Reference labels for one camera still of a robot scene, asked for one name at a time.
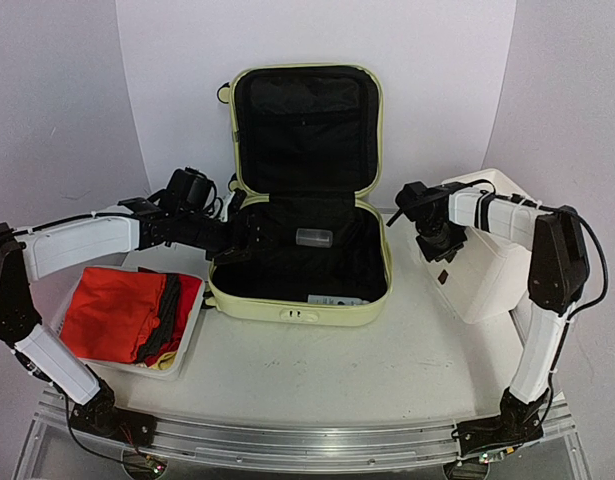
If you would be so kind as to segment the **white three-drawer storage cabinet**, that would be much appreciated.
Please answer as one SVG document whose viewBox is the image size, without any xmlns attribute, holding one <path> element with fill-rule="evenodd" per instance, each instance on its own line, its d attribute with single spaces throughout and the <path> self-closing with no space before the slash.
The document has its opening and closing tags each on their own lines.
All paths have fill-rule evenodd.
<svg viewBox="0 0 615 480">
<path fill-rule="evenodd" d="M 452 261 L 422 266 L 460 319 L 468 324 L 514 309 L 527 290 L 531 252 L 507 237 L 468 227 Z"/>
</svg>

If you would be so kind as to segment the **clear plastic rectangular case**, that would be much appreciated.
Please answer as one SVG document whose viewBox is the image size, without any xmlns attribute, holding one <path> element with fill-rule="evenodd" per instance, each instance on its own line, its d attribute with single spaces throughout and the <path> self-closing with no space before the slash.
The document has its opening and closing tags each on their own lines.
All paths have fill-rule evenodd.
<svg viewBox="0 0 615 480">
<path fill-rule="evenodd" d="M 329 249 L 333 245 L 333 232 L 325 229 L 298 228 L 295 242 L 298 246 Z"/>
</svg>

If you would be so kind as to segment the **red printed t-shirt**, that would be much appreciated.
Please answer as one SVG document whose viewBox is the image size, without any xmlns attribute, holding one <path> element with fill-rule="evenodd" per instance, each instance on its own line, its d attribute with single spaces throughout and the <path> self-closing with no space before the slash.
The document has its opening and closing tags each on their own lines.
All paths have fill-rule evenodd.
<svg viewBox="0 0 615 480">
<path fill-rule="evenodd" d="M 182 294 L 178 305 L 178 316 L 173 340 L 166 351 L 177 351 L 185 332 L 202 280 L 193 276 L 178 274 L 182 283 Z"/>
</svg>

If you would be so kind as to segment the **white deodorant spray bottle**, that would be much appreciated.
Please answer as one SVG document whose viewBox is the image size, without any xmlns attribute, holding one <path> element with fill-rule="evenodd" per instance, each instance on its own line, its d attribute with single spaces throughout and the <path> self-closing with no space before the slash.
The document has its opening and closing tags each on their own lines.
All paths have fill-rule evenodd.
<svg viewBox="0 0 615 480">
<path fill-rule="evenodd" d="M 332 295 L 315 295 L 310 294 L 307 297 L 307 302 L 316 305 L 331 305 L 331 306 L 360 306 L 369 304 L 369 301 L 357 297 L 348 296 L 332 296 Z"/>
</svg>

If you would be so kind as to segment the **pale green hard-shell suitcase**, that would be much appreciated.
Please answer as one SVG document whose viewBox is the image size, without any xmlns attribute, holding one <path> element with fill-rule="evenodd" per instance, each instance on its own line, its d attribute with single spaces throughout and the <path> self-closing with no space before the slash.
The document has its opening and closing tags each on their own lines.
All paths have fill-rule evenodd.
<svg viewBox="0 0 615 480">
<path fill-rule="evenodd" d="M 211 261 L 209 304 L 261 322 L 357 327 L 374 321 L 393 284 L 384 221 L 367 201 L 382 171 L 383 98 L 359 65 L 251 68 L 218 89 L 230 109 L 235 173 L 267 249 Z M 329 249 L 298 246 L 298 228 L 333 232 Z M 316 305 L 310 294 L 357 297 L 360 306 Z"/>
</svg>

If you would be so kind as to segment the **black dotted garment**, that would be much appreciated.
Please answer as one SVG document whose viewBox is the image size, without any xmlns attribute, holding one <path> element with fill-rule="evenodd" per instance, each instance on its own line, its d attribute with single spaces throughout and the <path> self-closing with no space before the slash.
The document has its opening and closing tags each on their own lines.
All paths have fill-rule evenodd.
<svg viewBox="0 0 615 480">
<path fill-rule="evenodd" d="M 138 348 L 136 364 L 158 359 L 170 348 L 176 328 L 178 305 L 182 283 L 178 274 L 166 275 L 165 288 L 158 304 L 159 325 L 149 334 L 146 342 Z"/>
</svg>

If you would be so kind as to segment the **white perforated plastic basket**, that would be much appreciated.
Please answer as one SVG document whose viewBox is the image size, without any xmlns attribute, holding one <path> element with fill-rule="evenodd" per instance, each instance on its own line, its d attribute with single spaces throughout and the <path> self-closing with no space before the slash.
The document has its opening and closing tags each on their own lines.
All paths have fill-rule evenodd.
<svg viewBox="0 0 615 480">
<path fill-rule="evenodd" d="M 148 269 L 87 267 L 73 290 L 60 338 L 81 360 L 161 381 L 180 376 L 205 282 Z"/>
</svg>

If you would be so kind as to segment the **yellow cloth garment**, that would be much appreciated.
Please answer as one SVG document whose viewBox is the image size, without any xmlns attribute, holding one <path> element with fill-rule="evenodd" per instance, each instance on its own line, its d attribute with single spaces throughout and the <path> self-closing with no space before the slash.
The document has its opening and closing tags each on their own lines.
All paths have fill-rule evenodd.
<svg viewBox="0 0 615 480">
<path fill-rule="evenodd" d="M 151 356 L 146 358 L 143 362 L 136 364 L 140 368 L 149 368 L 156 371 L 166 371 L 172 367 L 176 360 L 177 352 L 169 351 L 160 354 L 159 356 Z"/>
</svg>

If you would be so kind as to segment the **orange garment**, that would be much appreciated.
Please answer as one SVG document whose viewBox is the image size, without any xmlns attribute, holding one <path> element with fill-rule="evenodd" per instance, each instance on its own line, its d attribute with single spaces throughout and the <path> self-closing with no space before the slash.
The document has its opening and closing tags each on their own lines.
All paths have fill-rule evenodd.
<svg viewBox="0 0 615 480">
<path fill-rule="evenodd" d="M 166 276 L 87 267 L 73 293 L 60 332 L 79 358 L 130 364 L 159 325 Z"/>
</svg>

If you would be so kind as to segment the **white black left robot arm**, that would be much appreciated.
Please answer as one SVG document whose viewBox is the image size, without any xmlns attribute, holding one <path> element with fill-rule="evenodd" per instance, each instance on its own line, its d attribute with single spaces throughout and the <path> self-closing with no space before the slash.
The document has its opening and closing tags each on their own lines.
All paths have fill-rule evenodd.
<svg viewBox="0 0 615 480">
<path fill-rule="evenodd" d="M 112 388 L 59 339 L 58 314 L 84 267 L 164 244 L 198 248 L 221 259 L 244 252 L 242 220 L 200 211 L 171 213 L 143 198 L 35 227 L 0 223 L 0 341 L 34 376 L 74 404 L 68 419 L 101 437 L 121 430 L 129 414 Z"/>
</svg>

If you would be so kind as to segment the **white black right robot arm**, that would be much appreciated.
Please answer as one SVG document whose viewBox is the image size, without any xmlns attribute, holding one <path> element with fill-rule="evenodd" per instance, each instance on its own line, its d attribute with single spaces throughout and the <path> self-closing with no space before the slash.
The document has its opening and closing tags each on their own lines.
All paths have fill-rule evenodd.
<svg viewBox="0 0 615 480">
<path fill-rule="evenodd" d="M 531 320 L 523 352 L 495 416 L 462 421 L 452 433 L 464 458 L 490 456 L 539 440 L 551 409 L 556 373 L 575 316 L 602 302 L 609 273 L 593 300 L 581 300 L 590 277 L 585 242 L 592 241 L 600 265 L 607 265 L 600 241 L 570 206 L 550 207 L 520 194 L 503 195 L 485 179 L 428 187 L 403 187 L 396 203 L 415 225 L 416 241 L 428 262 L 453 259 L 467 228 L 503 238 L 530 253 L 527 291 Z"/>
</svg>

